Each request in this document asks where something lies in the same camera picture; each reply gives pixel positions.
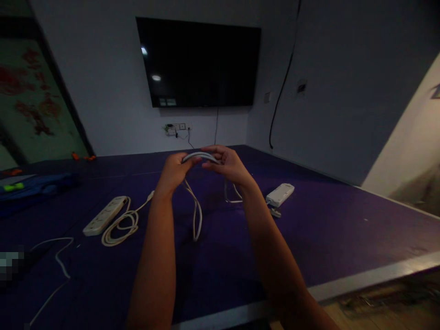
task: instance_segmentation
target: white cable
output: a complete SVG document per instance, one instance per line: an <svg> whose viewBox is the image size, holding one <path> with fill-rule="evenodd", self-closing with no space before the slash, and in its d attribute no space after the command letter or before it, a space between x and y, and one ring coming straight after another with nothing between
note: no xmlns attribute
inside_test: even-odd
<svg viewBox="0 0 440 330"><path fill-rule="evenodd" d="M37 245L35 245L33 248L31 248L30 251L34 250L38 245L47 243L47 242L52 242L52 241L59 241L59 240L65 240L68 239L70 240L70 242L64 246L60 251L58 251L55 255L55 260L57 261L57 263L61 266L61 269L63 270L63 274L65 277L67 277L67 280L61 284L58 288L55 289L54 292L52 292L52 294L49 296L49 298L46 299L46 301L44 302L44 304L40 307L40 309L38 310L38 312L35 314L35 316L33 317L32 321L29 323L29 327L31 327L33 325L33 323L35 322L35 320L37 319L37 317L40 315L40 313L42 312L42 310L46 307L46 305L49 303L49 301L52 299L52 297L64 286L67 284L67 282L70 280L70 275L67 272L63 262L58 258L58 255L65 249L67 248L69 245L71 245L73 243L73 237L60 237L60 238L53 238L41 243L38 243Z"/></svg>
<svg viewBox="0 0 440 330"><path fill-rule="evenodd" d="M221 162L219 162L217 159L214 158L213 155L205 153L205 152L195 152L192 154L189 154L188 156L186 156L183 160L182 163L185 163L188 159L192 158L192 157L202 157L202 158L206 158L210 161L213 161L216 164L222 165ZM227 190L228 190L228 181L225 180L225 201L228 203L241 203L243 202L243 198L241 197L240 193L237 190L237 187L235 186L235 184L232 184L234 186L234 190L237 193L237 195L240 197L240 200L236 200L236 201L231 201L228 198L228 194L227 194ZM191 194L192 198L194 198L194 214L192 217L192 239L197 242L198 237L200 236L200 231L202 230L202 208L200 207L200 203L198 202L196 196L194 195L193 190L191 189L191 187L188 184L188 181L185 179L183 186L185 187L185 189ZM199 222L198 222L198 229L197 229L197 234L196 234L196 213L197 213L197 208L198 208L198 215L199 215Z"/></svg>
<svg viewBox="0 0 440 330"><path fill-rule="evenodd" d="M121 244L123 241L125 241L130 235L133 235L137 230L138 230L138 220L139 220L139 214L138 211L143 208L145 205L147 205L147 203L151 200L151 198L153 198L154 195L154 190L148 195L147 200L145 201L144 204L142 204L141 206L139 206L136 210L130 210L130 204L132 203L132 200L130 197L128 198L128 203L127 203L127 209L126 211L119 217L117 218L105 231L104 234L102 234L101 237L101 242L104 246L107 247L112 247L118 244ZM119 226L120 222L126 218L130 218L132 221L132 225L127 226L127 227L121 227ZM114 228L117 228L119 230L126 230L128 229L128 233L125 234L124 236L118 237L118 238L112 238L111 237L111 231Z"/></svg>
<svg viewBox="0 0 440 330"><path fill-rule="evenodd" d="M194 198L194 214L192 217L192 239L197 242L198 237L200 235L200 231L202 230L202 208L200 207L200 203L198 202L196 196L194 195L191 187L188 184L188 181L185 179L184 180L184 185L186 190L188 190L188 192L191 194L192 198ZM197 229L197 234L196 234L196 212L197 212L197 207L198 207L198 229Z"/></svg>

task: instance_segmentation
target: forearm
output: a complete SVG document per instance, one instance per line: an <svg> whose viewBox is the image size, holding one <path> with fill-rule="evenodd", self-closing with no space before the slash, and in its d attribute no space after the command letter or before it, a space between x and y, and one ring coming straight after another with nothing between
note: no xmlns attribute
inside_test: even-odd
<svg viewBox="0 0 440 330"><path fill-rule="evenodd" d="M337 329L309 294L257 183L241 190L258 272L284 329Z"/></svg>
<svg viewBox="0 0 440 330"><path fill-rule="evenodd" d="M172 193L155 194L133 286L128 329L169 329L176 297Z"/></svg>
<svg viewBox="0 0 440 330"><path fill-rule="evenodd" d="M258 271L269 299L277 303L286 294L303 297L308 291L301 272L257 183L241 190Z"/></svg>

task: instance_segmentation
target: table edge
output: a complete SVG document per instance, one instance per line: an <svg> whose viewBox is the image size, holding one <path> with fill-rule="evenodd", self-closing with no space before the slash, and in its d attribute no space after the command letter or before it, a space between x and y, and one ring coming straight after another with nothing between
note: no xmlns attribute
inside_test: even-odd
<svg viewBox="0 0 440 330"><path fill-rule="evenodd" d="M440 266L440 251L312 286L308 288L308 291L319 303L322 303L349 292L396 280L438 266ZM272 309L268 301L253 302L223 312L173 324L172 330L223 330L271 314Z"/></svg>

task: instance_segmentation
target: white wall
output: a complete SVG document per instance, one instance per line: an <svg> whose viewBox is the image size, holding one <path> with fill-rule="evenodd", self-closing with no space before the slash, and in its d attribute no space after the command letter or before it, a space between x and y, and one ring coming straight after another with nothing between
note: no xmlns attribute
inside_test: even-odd
<svg viewBox="0 0 440 330"><path fill-rule="evenodd" d="M406 182L440 165L440 54L435 59L362 188L388 196Z"/></svg>
<svg viewBox="0 0 440 330"><path fill-rule="evenodd" d="M303 0L274 123L274 154L360 185L440 50L434 3ZM292 49L296 5L261 4L261 61L247 144L265 151ZM301 78L308 80L306 95L295 98ZM272 101L263 104L269 91Z"/></svg>
<svg viewBox="0 0 440 330"><path fill-rule="evenodd" d="M217 109L152 108L135 16L255 27L259 0L31 0L97 155L187 149L166 123L190 122L214 143ZM243 144L249 108L220 109L217 143Z"/></svg>

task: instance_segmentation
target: black tv screen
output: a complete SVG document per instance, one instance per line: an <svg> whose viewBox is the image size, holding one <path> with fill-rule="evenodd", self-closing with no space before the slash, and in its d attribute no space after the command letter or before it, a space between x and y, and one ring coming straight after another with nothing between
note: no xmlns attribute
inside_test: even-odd
<svg viewBox="0 0 440 330"><path fill-rule="evenodd" d="M153 107L253 104L261 29L136 21Z"/></svg>

